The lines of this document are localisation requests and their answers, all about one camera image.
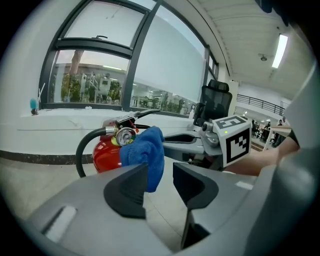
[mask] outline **ceiling light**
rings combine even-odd
[[[104,66],[104,68],[108,68],[108,69],[113,69],[113,70],[122,70],[121,68],[118,68],[118,67],[114,67],[114,66]]]
[[[276,50],[276,54],[275,54],[274,61],[272,64],[273,68],[277,69],[279,67],[281,59],[285,53],[287,42],[288,42],[288,37],[281,34],[279,37],[278,49]]]

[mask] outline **office chair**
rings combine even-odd
[[[194,114],[195,126],[202,127],[205,121],[228,116],[232,94],[227,83],[211,79],[208,86],[202,86],[201,92],[201,102],[196,105]]]

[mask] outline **window frame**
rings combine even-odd
[[[68,32],[69,28],[73,25],[74,21],[77,19],[78,15],[94,0],[82,0],[78,5],[69,13],[67,18],[61,24],[57,32],[55,33],[51,44],[46,53],[42,70],[39,79],[39,89],[43,88],[42,94],[40,96],[40,109],[84,109],[85,107],[92,107],[93,109],[111,109],[119,111],[137,111],[144,110],[138,107],[130,106],[131,95],[133,90],[133,83],[136,74],[136,69],[139,61],[139,56],[151,26],[151,23],[159,9],[160,6],[168,9],[174,15],[176,15],[200,40],[204,45],[204,58],[205,58],[205,69],[203,73],[203,81],[207,81],[208,72],[213,74],[211,68],[209,68],[209,55],[211,56],[215,65],[218,65],[216,59],[213,57],[209,46],[206,44],[202,36],[197,32],[197,30],[192,26],[192,24],[182,16],[177,10],[171,7],[164,0],[154,0],[155,5],[153,9],[148,9],[142,5],[131,2],[129,0],[98,0],[99,2],[111,3],[121,5],[123,7],[129,8],[133,11],[144,14],[143,18],[138,25],[138,28],[135,31],[135,34],[132,38],[130,46],[122,45],[116,42],[111,42],[108,40],[101,40],[98,38],[85,38],[85,37],[64,37]],[[59,51],[63,50],[84,50],[84,51],[93,51],[100,52],[105,54],[111,54],[125,58],[129,60],[129,65],[126,70],[126,76],[121,90],[121,101],[120,105],[109,105],[109,104],[100,104],[100,103],[82,103],[82,102],[49,102],[49,85],[51,80],[51,74],[53,72],[54,64],[56,61],[56,56]],[[188,118],[188,116],[160,111],[156,114],[173,116],[173,117],[182,117]]]

